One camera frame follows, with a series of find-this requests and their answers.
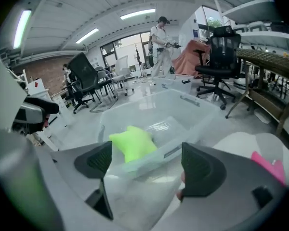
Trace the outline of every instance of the brick wall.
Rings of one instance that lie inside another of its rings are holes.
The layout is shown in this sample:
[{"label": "brick wall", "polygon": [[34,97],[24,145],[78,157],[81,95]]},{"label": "brick wall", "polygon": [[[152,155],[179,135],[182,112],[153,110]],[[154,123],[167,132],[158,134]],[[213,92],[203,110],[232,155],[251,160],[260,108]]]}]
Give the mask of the brick wall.
[{"label": "brick wall", "polygon": [[71,56],[46,58],[16,67],[13,69],[13,71],[15,74],[22,74],[24,69],[26,71],[28,82],[30,82],[30,76],[32,76],[33,80],[36,78],[41,78],[43,80],[44,87],[49,89],[48,93],[51,96],[61,91],[63,64],[68,63],[70,59]]}]

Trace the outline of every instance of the person sitting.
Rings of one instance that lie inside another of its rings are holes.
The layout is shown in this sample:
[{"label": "person sitting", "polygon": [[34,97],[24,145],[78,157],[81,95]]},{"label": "person sitting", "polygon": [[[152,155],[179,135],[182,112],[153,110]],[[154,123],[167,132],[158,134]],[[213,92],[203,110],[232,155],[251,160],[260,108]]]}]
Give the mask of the person sitting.
[{"label": "person sitting", "polygon": [[62,84],[63,86],[66,87],[67,89],[67,92],[68,92],[68,95],[69,97],[72,97],[72,105],[75,106],[75,100],[74,100],[74,93],[73,93],[73,87],[71,86],[71,80],[70,80],[70,73],[71,71],[67,68],[67,64],[63,64],[63,77],[64,77],[64,80],[62,81]]}]

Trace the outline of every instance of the table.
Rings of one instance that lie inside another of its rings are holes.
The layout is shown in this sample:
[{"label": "table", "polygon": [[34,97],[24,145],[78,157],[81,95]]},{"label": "table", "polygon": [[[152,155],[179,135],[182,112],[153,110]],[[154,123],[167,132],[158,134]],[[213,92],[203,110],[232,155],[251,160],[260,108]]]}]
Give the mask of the table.
[{"label": "table", "polygon": [[[287,104],[282,103],[276,96],[266,92],[262,89],[264,70],[267,69],[273,73],[276,73],[289,81],[289,57],[277,55],[275,53],[249,50],[249,49],[236,49],[236,55],[244,61],[245,65],[245,79],[246,90],[235,105],[230,109],[226,118],[229,117],[233,109],[244,99],[248,94],[253,102],[257,102],[260,106],[266,109],[279,124],[276,129],[276,135],[280,135],[286,119],[289,117],[289,102]],[[249,87],[249,67],[246,65],[246,61],[257,65],[260,68],[259,83],[257,88]]]}]

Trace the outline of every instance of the ceiling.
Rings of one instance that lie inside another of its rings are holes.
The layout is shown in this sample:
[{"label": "ceiling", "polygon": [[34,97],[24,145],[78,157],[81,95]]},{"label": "ceiling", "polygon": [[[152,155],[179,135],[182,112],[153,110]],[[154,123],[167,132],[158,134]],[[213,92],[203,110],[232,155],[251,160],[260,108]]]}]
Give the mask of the ceiling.
[{"label": "ceiling", "polygon": [[[129,31],[149,30],[160,16],[182,25],[206,0],[20,0],[0,29],[0,50],[19,58],[54,51],[73,51],[101,45]],[[155,8],[156,12],[126,20],[120,16]],[[20,14],[31,9],[22,45],[13,50]],[[82,43],[76,41],[94,28],[99,31]]]}]

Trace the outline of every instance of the window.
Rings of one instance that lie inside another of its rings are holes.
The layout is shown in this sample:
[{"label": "window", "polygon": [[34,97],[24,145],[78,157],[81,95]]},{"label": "window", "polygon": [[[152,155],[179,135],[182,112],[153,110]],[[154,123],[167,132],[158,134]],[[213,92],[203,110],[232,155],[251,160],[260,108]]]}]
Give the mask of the window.
[{"label": "window", "polygon": [[114,49],[114,45],[113,43],[109,43],[109,44],[106,44],[104,46],[101,47],[101,51],[102,51],[102,55],[107,55],[111,52],[114,52],[115,49]]},{"label": "window", "polygon": [[207,7],[203,7],[203,10],[209,26],[212,27],[222,26],[220,14],[218,13],[218,11]]},{"label": "window", "polygon": [[150,32],[145,32],[141,34],[132,35],[126,38],[121,38],[119,40],[113,41],[109,44],[106,44],[101,47],[101,53],[103,55],[103,60],[106,67],[114,66],[116,64],[116,60],[123,56],[128,56],[128,67],[133,66],[130,68],[131,70],[139,70],[137,61],[137,53],[136,48],[139,53],[140,62],[145,62],[145,55],[147,54],[144,52],[147,50],[147,44],[149,41]]},{"label": "window", "polygon": [[207,22],[206,22],[206,16],[204,15],[204,11],[202,9],[202,6],[200,6],[196,12],[196,19],[197,19],[197,22],[198,24],[202,24],[202,25],[206,25]]},{"label": "window", "polygon": [[150,32],[142,33],[141,34],[141,40],[143,43],[149,42]]},{"label": "window", "polygon": [[141,44],[140,35],[133,35],[127,38],[122,38],[114,42],[116,46],[117,57],[128,56],[127,64],[128,67],[137,65],[137,53],[136,48],[139,52],[140,62],[145,62],[144,52]]}]

